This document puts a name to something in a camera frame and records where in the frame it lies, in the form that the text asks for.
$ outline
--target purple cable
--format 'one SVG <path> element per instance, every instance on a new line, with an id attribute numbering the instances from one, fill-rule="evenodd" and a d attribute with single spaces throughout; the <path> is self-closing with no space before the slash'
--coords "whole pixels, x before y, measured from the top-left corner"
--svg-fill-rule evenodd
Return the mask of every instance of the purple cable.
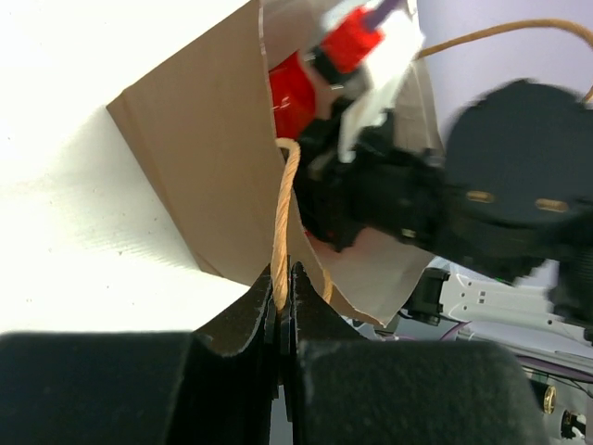
<path id="1" fill-rule="evenodd" d="M 364 16 L 364 24 L 367 31 L 372 32 L 379 28 L 381 23 L 389 17 L 389 14 L 401 3 L 401 0 L 383 0 L 374 10 L 369 11 Z"/>
<path id="2" fill-rule="evenodd" d="M 459 323 L 459 324 L 455 324 L 453 327 L 451 327 L 446 333 L 445 335 L 443 335 L 441 337 L 441 339 L 439 341 L 447 341 L 447 340 L 454 340 L 457 333 L 461 331 L 461 329 L 465 326 L 467 326 L 469 324 L 469 322 L 463 322 L 463 323 Z"/>
<path id="3" fill-rule="evenodd" d="M 547 362 L 545 360 L 536 359 L 535 357 L 526 357 L 524 355 L 517 355 L 517 359 L 521 364 L 525 364 L 527 366 L 536 366 L 540 368 L 544 368 L 547 371 L 555 375 L 566 376 L 568 378 L 572 378 L 573 380 L 578 380 L 579 382 L 593 383 L 593 375 L 589 373 L 584 373 L 583 371 L 578 371 L 573 368 L 569 368 L 567 366 L 562 366 L 561 364 L 556 364 L 552 362 Z"/>

